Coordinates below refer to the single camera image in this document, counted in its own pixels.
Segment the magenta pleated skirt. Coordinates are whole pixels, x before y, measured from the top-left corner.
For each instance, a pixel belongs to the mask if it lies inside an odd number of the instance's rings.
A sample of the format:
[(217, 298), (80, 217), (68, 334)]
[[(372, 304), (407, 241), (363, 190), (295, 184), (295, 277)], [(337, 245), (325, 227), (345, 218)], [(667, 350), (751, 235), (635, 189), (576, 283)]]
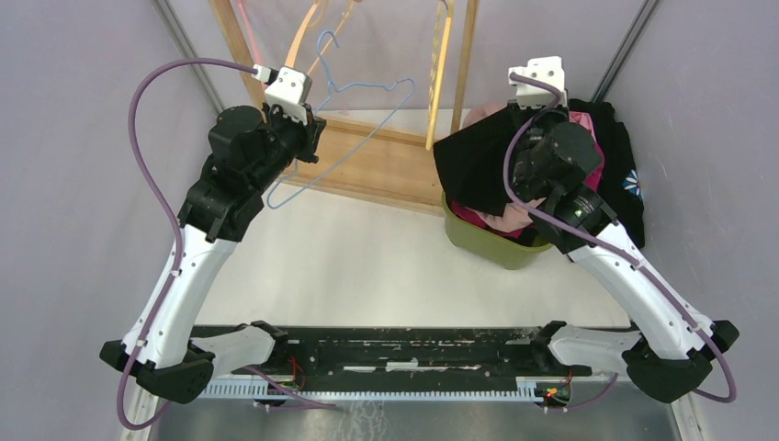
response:
[[(596, 133), (593, 126), (583, 126), (595, 142), (596, 151), (601, 155), (602, 164), (599, 165), (585, 179), (585, 185), (597, 190), (605, 166), (605, 157), (603, 150), (598, 144)], [(509, 203), (505, 206), (503, 215), (491, 215), (482, 211), (465, 207), (454, 200), (449, 201), (449, 208), (459, 219), (481, 228), (485, 231), (493, 232), (503, 238), (520, 243), (523, 246), (531, 246), (537, 236), (535, 224), (531, 221), (528, 211), (515, 203)]]

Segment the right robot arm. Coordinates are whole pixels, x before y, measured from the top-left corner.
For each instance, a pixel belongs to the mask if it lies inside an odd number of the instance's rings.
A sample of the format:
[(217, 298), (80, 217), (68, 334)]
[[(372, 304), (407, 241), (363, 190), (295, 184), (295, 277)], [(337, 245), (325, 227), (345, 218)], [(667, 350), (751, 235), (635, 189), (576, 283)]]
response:
[(540, 235), (588, 271), (631, 321), (626, 331), (553, 322), (545, 341), (530, 351), (533, 368), (553, 375), (581, 366), (624, 376), (661, 402), (701, 394), (720, 368), (727, 391), (707, 398), (734, 402), (738, 390), (725, 354), (739, 330), (693, 307), (639, 251), (615, 212), (584, 182), (601, 161), (591, 134), (571, 122), (526, 122), (504, 156), (508, 197), (528, 208)]

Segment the pink plastic hanger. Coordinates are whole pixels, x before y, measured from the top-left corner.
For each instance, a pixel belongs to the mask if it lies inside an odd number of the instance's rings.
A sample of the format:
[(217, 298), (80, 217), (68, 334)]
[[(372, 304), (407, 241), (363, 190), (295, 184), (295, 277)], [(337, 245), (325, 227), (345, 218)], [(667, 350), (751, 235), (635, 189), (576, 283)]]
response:
[(249, 41), (249, 49), (250, 49), (250, 52), (252, 54), (252, 58), (253, 58), (253, 60), (254, 60), (254, 62), (256, 64), (262, 64), (263, 63), (262, 56), (261, 56), (261, 53), (259, 51), (259, 48), (258, 48), (258, 45), (257, 45), (257, 42), (256, 42), (256, 38), (255, 38), (255, 34), (254, 34), (254, 30), (253, 30), (253, 27), (252, 27), (251, 20), (250, 20), (249, 15), (247, 14), (247, 11), (246, 11), (245, 1), (244, 0), (238, 0), (237, 1), (237, 6), (238, 6), (238, 9), (239, 9), (239, 14), (240, 14), (242, 22), (243, 22), (243, 26), (245, 28), (246, 36), (247, 36), (248, 41)]

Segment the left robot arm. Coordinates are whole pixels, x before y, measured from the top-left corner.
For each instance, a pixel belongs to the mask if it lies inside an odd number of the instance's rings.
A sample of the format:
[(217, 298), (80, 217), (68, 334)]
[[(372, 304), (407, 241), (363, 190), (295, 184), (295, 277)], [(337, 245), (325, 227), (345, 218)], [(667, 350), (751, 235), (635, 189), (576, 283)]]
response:
[(208, 134), (211, 153), (175, 219), (183, 244), (173, 247), (138, 322), (103, 345), (104, 362), (128, 368), (141, 388), (180, 404), (237, 369), (275, 374), (287, 366), (288, 348), (278, 342), (287, 335), (266, 322), (215, 336), (191, 333), (216, 276), (264, 208), (264, 193), (294, 161), (318, 162), (325, 126), (308, 104), (236, 106), (218, 115)]

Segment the light pink skirt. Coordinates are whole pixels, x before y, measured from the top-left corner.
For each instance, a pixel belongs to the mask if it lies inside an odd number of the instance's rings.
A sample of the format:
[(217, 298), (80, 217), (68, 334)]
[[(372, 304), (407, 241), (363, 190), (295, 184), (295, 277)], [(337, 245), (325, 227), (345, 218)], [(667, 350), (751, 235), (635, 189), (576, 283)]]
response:
[[(503, 102), (490, 102), (473, 107), (464, 118), (462, 127), (466, 128), (475, 124), (504, 107), (506, 107), (506, 104)], [(507, 237), (518, 238), (521, 231), (533, 223), (527, 209), (515, 203), (507, 204), (503, 210), (503, 214), (500, 216), (491, 215), (468, 207), (465, 207), (465, 210), (469, 211), (469, 215), (466, 217), (467, 221), (475, 221), (476, 225), (480, 227), (490, 227)]]

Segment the black garment pile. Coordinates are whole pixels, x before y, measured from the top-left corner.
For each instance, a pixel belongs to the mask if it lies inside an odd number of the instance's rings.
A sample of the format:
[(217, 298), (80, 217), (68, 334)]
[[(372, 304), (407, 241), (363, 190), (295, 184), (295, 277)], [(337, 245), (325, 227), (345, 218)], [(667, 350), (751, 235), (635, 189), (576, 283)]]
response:
[(625, 124), (617, 119), (615, 108), (608, 102), (571, 99), (569, 109), (590, 117), (596, 142), (604, 155), (597, 193), (614, 210), (636, 247), (643, 248), (646, 244), (645, 207)]

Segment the dark striped garment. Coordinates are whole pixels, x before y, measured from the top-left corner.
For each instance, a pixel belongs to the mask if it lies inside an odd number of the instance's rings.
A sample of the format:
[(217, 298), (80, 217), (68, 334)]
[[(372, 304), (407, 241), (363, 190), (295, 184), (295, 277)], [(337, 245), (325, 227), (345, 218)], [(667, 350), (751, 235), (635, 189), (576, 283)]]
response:
[(473, 107), (460, 130), (433, 145), (435, 168), (448, 199), (475, 211), (502, 216), (511, 203), (502, 165), (510, 141), (534, 115), (514, 104)]

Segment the wooden clothes rack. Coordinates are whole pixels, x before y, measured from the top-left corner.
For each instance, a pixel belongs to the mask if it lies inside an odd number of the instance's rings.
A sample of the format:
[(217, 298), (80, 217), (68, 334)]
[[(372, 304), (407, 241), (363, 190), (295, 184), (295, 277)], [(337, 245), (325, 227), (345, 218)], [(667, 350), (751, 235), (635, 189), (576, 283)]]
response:
[[(249, 41), (239, 14), (237, 1), (208, 2), (233, 60), (238, 63), (256, 64), (249, 49)], [(355, 3), (357, 1), (347, 1), (349, 6), (334, 31), (336, 37), (338, 30), (352, 14)], [(462, 119), (465, 84), (468, 79), (469, 58), (479, 5), (480, 1), (467, 1), (464, 34), (461, 52), (458, 56), (457, 86), (450, 132), (459, 129)], [(329, 40), (329, 37), (325, 37), (323, 41), (325, 55), (328, 48), (336, 47), (333, 43), (329, 43)], [(317, 66), (321, 65), (316, 60), (308, 69), (308, 75), (315, 73)], [(410, 145), (393, 141), (370, 140), (350, 159), (338, 166), (311, 189), (443, 216), (439, 200), (443, 190), (435, 173), (433, 149), (431, 151), (425, 150), (425, 133), (422, 135), (408, 131), (403, 132), (421, 135), (419, 143)], [(362, 140), (363, 136), (336, 132), (327, 129), (326, 125), (319, 142), (319, 162), (303, 165), (301, 168), (300, 164), (303, 162), (299, 161), (298, 176), (293, 177), (291, 183), (287, 185), (300, 189)]]

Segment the pink cloth on pile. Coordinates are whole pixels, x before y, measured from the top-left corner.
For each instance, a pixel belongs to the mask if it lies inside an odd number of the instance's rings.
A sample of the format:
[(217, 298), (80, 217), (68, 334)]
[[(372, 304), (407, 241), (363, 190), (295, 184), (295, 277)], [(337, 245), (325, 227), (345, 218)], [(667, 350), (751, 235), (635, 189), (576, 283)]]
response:
[(587, 112), (570, 110), (569, 121), (572, 123), (579, 124), (580, 126), (587, 129), (590, 133), (594, 133), (593, 119), (591, 115)]

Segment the olive green plastic basket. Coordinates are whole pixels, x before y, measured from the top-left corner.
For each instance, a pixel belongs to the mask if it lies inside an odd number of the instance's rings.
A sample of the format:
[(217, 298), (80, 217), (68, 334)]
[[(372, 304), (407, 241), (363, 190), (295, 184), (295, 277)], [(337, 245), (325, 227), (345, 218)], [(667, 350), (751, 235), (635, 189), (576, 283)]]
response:
[(444, 230), (455, 247), (470, 252), (507, 270), (519, 270), (530, 265), (552, 244), (537, 236), (530, 246), (477, 227), (460, 219), (451, 209), (446, 194), (441, 194), (444, 210)]

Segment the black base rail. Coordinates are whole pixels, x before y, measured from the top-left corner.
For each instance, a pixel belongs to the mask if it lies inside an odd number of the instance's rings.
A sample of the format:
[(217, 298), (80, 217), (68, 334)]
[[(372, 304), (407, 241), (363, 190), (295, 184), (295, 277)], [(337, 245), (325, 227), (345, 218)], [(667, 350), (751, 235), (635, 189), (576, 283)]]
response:
[(539, 327), (402, 328), (283, 326), (257, 370), (293, 377), (305, 392), (497, 392), (517, 379), (608, 381), (544, 348)]

